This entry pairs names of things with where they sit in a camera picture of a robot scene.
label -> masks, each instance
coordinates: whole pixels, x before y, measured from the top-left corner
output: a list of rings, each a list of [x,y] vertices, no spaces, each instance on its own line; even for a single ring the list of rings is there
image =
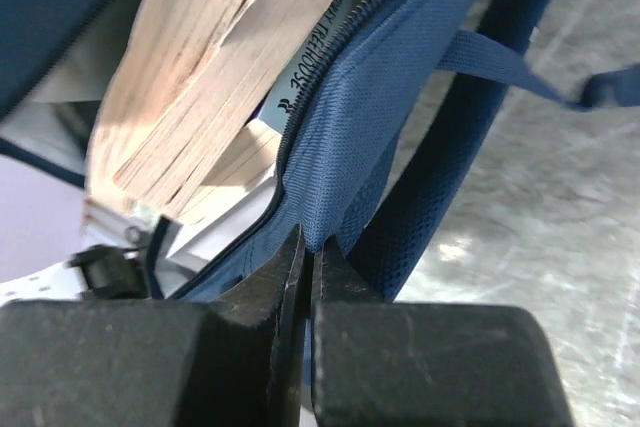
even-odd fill
[[[295,111],[298,92],[309,81],[322,52],[353,8],[354,0],[333,0],[320,21],[302,43],[291,62],[276,79],[258,113],[258,118],[279,133]]]

gray floor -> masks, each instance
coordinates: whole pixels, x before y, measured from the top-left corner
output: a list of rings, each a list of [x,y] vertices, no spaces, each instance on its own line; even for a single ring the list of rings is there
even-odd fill
[[[554,0],[529,61],[566,93],[640,61],[640,0]],[[417,105],[396,173],[442,88]],[[512,91],[400,300],[529,309],[577,424],[640,425],[639,174],[640,110],[572,113]]]

clamp jaw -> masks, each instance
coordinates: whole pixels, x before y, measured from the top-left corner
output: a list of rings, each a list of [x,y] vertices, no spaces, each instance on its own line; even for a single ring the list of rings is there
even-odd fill
[[[10,427],[298,425],[308,319],[320,426],[573,425],[529,313],[384,303],[335,238],[314,255],[299,228],[208,305],[8,304],[0,418]]]

blue backpack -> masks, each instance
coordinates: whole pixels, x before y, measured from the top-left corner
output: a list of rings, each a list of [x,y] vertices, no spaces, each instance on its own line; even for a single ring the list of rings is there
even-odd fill
[[[29,92],[105,1],[0,0],[0,114]],[[300,224],[310,252],[336,235],[350,264],[391,301],[447,211],[509,86],[579,111],[612,100],[640,104],[637,65],[595,75],[575,101],[529,70],[523,55],[549,0],[492,0],[476,31],[460,30],[473,2],[363,0],[296,99],[269,208],[172,297],[211,301],[269,260]],[[400,130],[438,69],[458,75],[380,204]],[[0,148],[82,185],[80,176],[7,142]],[[167,224],[159,223],[151,252]]]

zipper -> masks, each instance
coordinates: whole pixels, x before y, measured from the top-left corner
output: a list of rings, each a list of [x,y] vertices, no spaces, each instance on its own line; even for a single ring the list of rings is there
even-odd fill
[[[109,7],[113,1],[114,0],[99,0],[95,3],[91,13],[88,14],[86,18],[73,30],[73,32],[70,33],[68,38],[56,48],[55,54],[51,56],[47,65],[33,76],[22,91],[18,92],[12,99],[10,99],[8,103],[9,105],[7,105],[6,108],[0,109],[0,121],[4,116],[10,114],[20,102],[27,98],[42,79],[51,73],[56,65],[65,58],[65,55],[70,51],[73,45],[91,28],[100,14],[104,12],[104,10]]]
[[[213,273],[232,252],[242,245],[249,237],[261,229],[276,213],[284,198],[284,171],[293,150],[298,131],[302,127],[305,115],[314,100],[315,95],[337,57],[342,53],[355,34],[377,13],[387,0],[361,0],[351,11],[342,25],[331,39],[330,44],[316,64],[309,81],[302,86],[295,100],[295,110],[287,120],[282,133],[282,140],[276,156],[277,186],[273,198],[267,209],[249,228],[231,242],[220,254],[209,262],[195,277],[169,296],[170,299],[183,298],[193,287]]]

